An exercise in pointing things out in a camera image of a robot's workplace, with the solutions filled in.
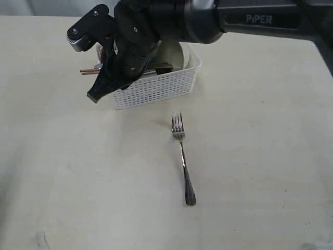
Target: perforated basket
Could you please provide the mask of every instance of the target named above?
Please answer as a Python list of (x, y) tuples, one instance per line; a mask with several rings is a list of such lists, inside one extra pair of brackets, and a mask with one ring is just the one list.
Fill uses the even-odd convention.
[(201, 59), (190, 45), (184, 45), (189, 50), (187, 69), (139, 79), (126, 90), (113, 92), (111, 96), (114, 107), (131, 108), (191, 93)]

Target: white table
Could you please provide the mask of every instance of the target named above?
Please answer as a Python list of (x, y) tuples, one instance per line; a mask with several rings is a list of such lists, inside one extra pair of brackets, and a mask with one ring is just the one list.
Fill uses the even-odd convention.
[[(194, 45), (187, 96), (86, 97), (77, 18), (0, 17), (0, 249), (295, 249), (333, 240), (333, 79), (307, 41)], [(197, 196), (186, 207), (172, 110)]]

